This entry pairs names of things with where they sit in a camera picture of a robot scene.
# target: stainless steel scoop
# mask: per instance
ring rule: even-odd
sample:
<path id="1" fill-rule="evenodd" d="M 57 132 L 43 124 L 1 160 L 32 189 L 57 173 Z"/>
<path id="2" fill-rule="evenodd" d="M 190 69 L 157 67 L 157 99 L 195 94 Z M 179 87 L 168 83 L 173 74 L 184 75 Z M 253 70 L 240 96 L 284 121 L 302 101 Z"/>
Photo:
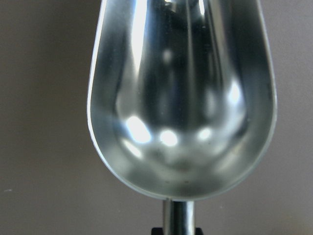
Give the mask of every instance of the stainless steel scoop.
<path id="1" fill-rule="evenodd" d="M 241 182 L 273 135 L 259 1 L 103 0 L 87 106 L 108 169 L 167 200 L 166 235 L 194 234 L 192 201 Z"/>

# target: metal handle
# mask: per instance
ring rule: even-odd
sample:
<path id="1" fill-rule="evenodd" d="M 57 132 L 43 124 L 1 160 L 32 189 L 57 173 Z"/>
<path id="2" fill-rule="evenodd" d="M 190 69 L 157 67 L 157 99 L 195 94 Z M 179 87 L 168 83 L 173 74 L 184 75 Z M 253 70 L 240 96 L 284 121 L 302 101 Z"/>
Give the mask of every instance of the metal handle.
<path id="1" fill-rule="evenodd" d="M 163 202 L 164 235 L 195 235 L 195 206 L 193 201 Z"/>

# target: black base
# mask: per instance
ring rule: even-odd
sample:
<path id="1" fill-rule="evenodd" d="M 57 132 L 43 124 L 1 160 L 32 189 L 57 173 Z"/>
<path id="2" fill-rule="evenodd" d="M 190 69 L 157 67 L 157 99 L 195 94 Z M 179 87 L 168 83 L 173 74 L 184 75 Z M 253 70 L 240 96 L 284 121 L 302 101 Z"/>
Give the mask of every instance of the black base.
<path id="1" fill-rule="evenodd" d="M 163 229 L 162 228 L 153 228 L 151 230 L 151 235 L 163 235 Z M 203 235 L 201 228 L 196 228 L 196 235 Z"/>

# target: gray background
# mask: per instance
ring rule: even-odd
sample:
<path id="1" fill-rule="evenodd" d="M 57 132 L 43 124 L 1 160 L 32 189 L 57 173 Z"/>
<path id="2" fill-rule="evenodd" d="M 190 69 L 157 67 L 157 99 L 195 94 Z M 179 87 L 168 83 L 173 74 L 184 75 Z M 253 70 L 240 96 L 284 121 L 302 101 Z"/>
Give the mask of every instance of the gray background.
<path id="1" fill-rule="evenodd" d="M 276 132 L 239 186 L 197 202 L 206 235 L 313 234 L 313 1 L 262 0 Z M 0 235 L 148 235 L 161 202 L 124 186 L 89 138 L 99 0 L 0 0 Z"/>

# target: metal scoop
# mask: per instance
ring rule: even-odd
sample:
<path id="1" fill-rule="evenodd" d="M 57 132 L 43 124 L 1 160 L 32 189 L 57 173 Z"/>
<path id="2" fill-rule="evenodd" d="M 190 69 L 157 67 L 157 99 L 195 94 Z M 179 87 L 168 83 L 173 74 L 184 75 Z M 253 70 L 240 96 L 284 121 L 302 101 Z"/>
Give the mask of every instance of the metal scoop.
<path id="1" fill-rule="evenodd" d="M 108 169 L 165 200 L 165 235 L 193 235 L 193 201 L 241 182 L 273 135 L 259 1 L 103 0 L 87 106 Z"/>

